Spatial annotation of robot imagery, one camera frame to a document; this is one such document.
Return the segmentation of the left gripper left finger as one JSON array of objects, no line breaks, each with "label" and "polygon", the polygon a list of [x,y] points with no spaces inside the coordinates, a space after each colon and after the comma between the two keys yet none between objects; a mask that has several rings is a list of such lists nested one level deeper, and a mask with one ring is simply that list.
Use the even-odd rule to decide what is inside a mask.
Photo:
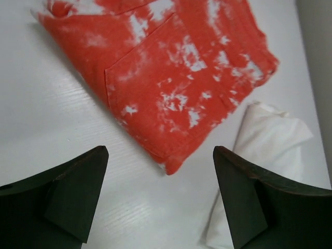
[{"label": "left gripper left finger", "polygon": [[108,164],[105,146],[1,186],[1,248],[81,248]]}]

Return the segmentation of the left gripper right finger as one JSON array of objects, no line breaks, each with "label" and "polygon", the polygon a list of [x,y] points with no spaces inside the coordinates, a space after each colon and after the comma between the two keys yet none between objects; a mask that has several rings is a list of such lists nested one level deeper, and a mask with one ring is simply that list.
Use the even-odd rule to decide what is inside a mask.
[{"label": "left gripper right finger", "polygon": [[293,181],[223,146],[213,160],[235,248],[331,248],[331,191]]}]

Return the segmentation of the red white patterned cloth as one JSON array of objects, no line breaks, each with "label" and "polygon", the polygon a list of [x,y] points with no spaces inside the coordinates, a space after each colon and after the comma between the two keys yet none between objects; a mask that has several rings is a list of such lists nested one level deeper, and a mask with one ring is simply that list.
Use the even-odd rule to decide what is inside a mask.
[{"label": "red white patterned cloth", "polygon": [[279,64],[248,1],[43,1],[33,16],[168,175]]}]

